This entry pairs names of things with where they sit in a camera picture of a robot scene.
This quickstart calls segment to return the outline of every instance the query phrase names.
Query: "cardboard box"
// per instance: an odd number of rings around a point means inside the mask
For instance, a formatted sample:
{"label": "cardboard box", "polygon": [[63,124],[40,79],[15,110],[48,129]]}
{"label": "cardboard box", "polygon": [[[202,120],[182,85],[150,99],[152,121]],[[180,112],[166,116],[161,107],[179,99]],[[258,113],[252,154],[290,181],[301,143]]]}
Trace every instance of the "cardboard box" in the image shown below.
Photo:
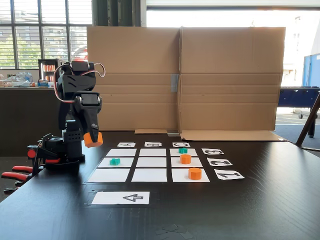
{"label": "cardboard box", "polygon": [[278,139],[269,131],[275,129],[284,43],[282,27],[181,28],[181,137]]}
{"label": "cardboard box", "polygon": [[285,28],[88,27],[101,130],[274,141]]}
{"label": "cardboard box", "polygon": [[178,28],[87,28],[88,60],[103,63],[96,75],[104,130],[177,129]]}

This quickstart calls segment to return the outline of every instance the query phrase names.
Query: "cardboard sheet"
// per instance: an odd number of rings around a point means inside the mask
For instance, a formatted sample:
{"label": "cardboard sheet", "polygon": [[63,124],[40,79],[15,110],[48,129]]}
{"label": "cardboard sheet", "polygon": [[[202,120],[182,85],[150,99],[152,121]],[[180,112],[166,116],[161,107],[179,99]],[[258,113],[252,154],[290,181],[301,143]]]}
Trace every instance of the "cardboard sheet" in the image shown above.
{"label": "cardboard sheet", "polygon": [[270,131],[183,130],[180,136],[193,141],[280,141],[280,136]]}

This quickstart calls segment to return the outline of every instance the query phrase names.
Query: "table surface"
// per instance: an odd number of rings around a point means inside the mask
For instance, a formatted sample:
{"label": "table surface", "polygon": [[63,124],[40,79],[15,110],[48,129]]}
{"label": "table surface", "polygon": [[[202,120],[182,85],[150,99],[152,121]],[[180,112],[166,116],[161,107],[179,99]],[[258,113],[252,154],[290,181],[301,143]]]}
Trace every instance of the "table surface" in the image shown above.
{"label": "table surface", "polygon": [[[45,169],[0,203],[0,239],[153,240],[170,224],[197,240],[320,239],[320,159],[292,143],[190,142],[210,182],[172,182],[167,154],[168,182],[85,183],[120,142],[135,142],[137,149],[161,142],[168,153],[181,138],[114,131],[104,132],[103,141],[84,148],[78,176]],[[201,148],[221,149],[224,155],[216,158],[233,166],[210,166]],[[235,170],[245,179],[220,180],[214,169]],[[150,204],[90,205],[97,191],[148,191]]]}

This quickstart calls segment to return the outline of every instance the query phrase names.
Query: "green block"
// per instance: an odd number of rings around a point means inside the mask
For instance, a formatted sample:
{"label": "green block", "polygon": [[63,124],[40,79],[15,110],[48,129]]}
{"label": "green block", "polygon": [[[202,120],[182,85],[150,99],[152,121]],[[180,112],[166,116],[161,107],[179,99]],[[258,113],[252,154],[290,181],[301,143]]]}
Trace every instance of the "green block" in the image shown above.
{"label": "green block", "polygon": [[112,158],[110,160],[110,165],[112,165],[112,166],[117,166],[119,164],[120,164],[120,158]]}
{"label": "green block", "polygon": [[179,148],[179,153],[180,154],[187,154],[188,153],[188,149],[187,148]]}

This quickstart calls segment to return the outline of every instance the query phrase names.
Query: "white paper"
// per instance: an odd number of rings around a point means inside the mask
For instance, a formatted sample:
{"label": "white paper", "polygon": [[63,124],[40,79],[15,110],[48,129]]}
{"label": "white paper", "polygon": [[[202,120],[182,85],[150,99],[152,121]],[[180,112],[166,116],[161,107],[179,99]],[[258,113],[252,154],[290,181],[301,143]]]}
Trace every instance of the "white paper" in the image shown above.
{"label": "white paper", "polygon": [[165,157],[165,148],[141,148],[139,156],[142,157]]}
{"label": "white paper", "polygon": [[165,168],[167,166],[166,157],[139,157],[136,164],[137,168]]}
{"label": "white paper", "polygon": [[244,179],[245,178],[237,171],[218,170],[218,169],[215,169],[214,171],[215,171],[215,174],[218,177],[218,179],[221,179],[221,180],[232,180],[232,179]]}
{"label": "white paper", "polygon": [[126,149],[126,148],[113,148],[111,149],[107,157],[134,157],[136,155],[136,148],[133,149]]}
{"label": "white paper", "polygon": [[166,168],[136,168],[132,182],[166,182]]}
{"label": "white paper", "polygon": [[171,167],[173,168],[202,168],[202,164],[198,157],[191,157],[190,164],[182,164],[180,157],[171,157]]}
{"label": "white paper", "polygon": [[231,162],[227,159],[206,158],[211,166],[231,166]]}
{"label": "white paper", "polygon": [[194,148],[188,148],[187,153],[179,153],[179,148],[170,148],[170,155],[175,157],[175,156],[180,156],[181,154],[189,154],[193,157],[197,157],[196,150]]}
{"label": "white paper", "polygon": [[210,182],[205,170],[201,168],[201,179],[191,180],[189,178],[189,168],[172,168],[173,182]]}
{"label": "white paper", "polygon": [[146,141],[144,143],[144,146],[149,148],[149,147],[161,147],[162,143],[161,142],[151,142],[151,141]]}
{"label": "white paper", "polygon": [[[110,165],[111,159],[120,159],[120,164]],[[99,164],[98,168],[130,168],[133,161],[133,157],[105,157]]]}
{"label": "white paper", "polygon": [[202,151],[203,151],[204,154],[207,154],[207,155],[220,155],[220,154],[224,154],[224,152],[221,151],[220,149],[202,148]]}
{"label": "white paper", "polygon": [[149,204],[149,191],[99,191],[95,194],[91,204]]}
{"label": "white paper", "polygon": [[127,180],[129,168],[96,169],[88,183],[123,183]]}
{"label": "white paper", "polygon": [[187,142],[173,142],[172,146],[175,148],[190,148],[190,144]]}
{"label": "white paper", "polygon": [[134,148],[136,145],[135,142],[119,142],[118,146],[119,148]]}

